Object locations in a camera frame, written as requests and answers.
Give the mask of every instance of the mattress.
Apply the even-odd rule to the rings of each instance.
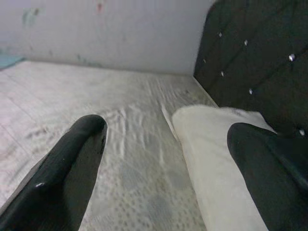
[[[83,115],[107,143],[81,231],[204,231],[180,143],[166,115],[215,105],[192,77],[40,62],[0,72],[0,206]]]

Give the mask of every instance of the blue object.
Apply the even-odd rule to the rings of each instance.
[[[0,70],[12,66],[22,60],[24,60],[24,57],[9,54],[0,54]]]

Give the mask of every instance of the white pillow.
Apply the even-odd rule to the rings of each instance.
[[[172,122],[207,231],[266,231],[227,147],[227,133],[234,123],[273,131],[262,115],[195,105],[179,109]]]

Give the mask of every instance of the bed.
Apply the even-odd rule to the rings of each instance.
[[[80,230],[308,230],[307,7],[217,1],[198,83],[29,61],[1,71],[0,205],[94,113],[108,137]]]
[[[204,231],[169,115],[215,103],[192,77],[24,61],[0,72],[0,206],[81,116],[106,148],[80,230]]]

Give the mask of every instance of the pillowcase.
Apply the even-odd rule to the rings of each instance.
[[[228,147],[268,229],[307,231],[308,139],[238,123]]]
[[[245,181],[227,147],[234,123],[272,130],[258,112],[205,105],[172,116],[207,231],[266,231]]]

